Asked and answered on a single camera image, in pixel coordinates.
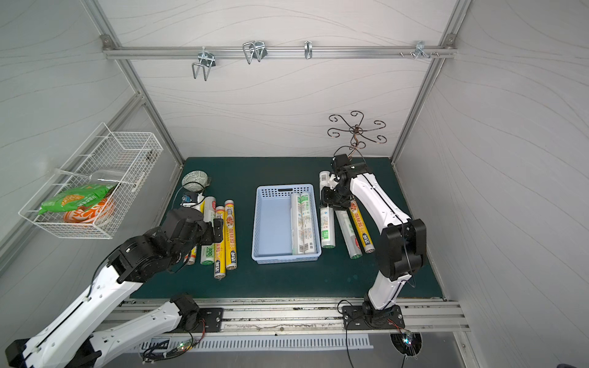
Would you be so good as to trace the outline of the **light blue plastic basket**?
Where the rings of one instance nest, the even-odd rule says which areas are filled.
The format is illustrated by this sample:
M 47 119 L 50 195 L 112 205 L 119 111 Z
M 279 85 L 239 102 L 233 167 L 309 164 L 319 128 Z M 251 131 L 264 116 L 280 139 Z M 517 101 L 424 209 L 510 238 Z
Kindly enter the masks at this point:
M 292 253 L 291 196 L 308 193 L 311 229 L 316 250 L 310 254 Z M 260 186 L 256 189 L 256 206 L 252 236 L 252 260 L 259 265 L 313 262 L 321 256 L 319 219 L 310 183 Z

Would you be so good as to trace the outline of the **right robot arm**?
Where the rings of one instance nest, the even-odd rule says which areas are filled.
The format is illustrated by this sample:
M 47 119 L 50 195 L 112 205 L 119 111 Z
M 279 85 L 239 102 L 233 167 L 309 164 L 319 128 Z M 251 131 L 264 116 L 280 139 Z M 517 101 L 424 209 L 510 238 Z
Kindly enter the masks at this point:
M 353 200 L 368 211 L 380 231 L 375 245 L 378 273 L 365 297 L 374 314 L 392 308 L 426 258 L 426 226 L 404 213 L 383 190 L 372 173 L 328 173 L 321 201 L 335 209 L 349 209 Z

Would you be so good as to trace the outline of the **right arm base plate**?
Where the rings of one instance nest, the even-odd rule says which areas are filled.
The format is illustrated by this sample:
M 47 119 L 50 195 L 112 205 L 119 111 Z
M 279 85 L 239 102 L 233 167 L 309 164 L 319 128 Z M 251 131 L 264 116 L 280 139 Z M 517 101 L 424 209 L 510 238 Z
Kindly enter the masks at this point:
M 405 329 L 399 305 L 382 311 L 368 311 L 363 306 L 348 305 L 341 307 L 340 313 L 345 329 L 348 331 L 402 331 Z

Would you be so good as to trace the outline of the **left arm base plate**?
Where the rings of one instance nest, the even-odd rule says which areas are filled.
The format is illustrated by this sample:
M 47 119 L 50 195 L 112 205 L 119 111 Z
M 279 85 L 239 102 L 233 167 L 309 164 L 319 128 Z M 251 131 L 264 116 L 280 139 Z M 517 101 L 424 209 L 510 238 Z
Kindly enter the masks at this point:
M 224 311 L 223 308 L 201 308 L 198 312 L 181 311 L 178 325 L 167 330 L 167 333 L 219 333 L 222 328 Z

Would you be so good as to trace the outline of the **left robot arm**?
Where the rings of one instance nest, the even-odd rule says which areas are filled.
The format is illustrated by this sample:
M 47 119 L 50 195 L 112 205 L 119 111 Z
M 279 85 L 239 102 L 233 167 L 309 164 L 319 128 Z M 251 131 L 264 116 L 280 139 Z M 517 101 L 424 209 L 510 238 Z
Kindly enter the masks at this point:
M 170 271 L 202 245 L 220 243 L 221 218 L 201 211 L 170 211 L 162 225 L 127 239 L 95 271 L 90 285 L 45 329 L 6 348 L 10 367 L 101 367 L 145 340 L 176 329 L 191 334 L 202 326 L 198 304 L 179 294 L 115 328 L 99 331 L 104 319 L 156 274 Z

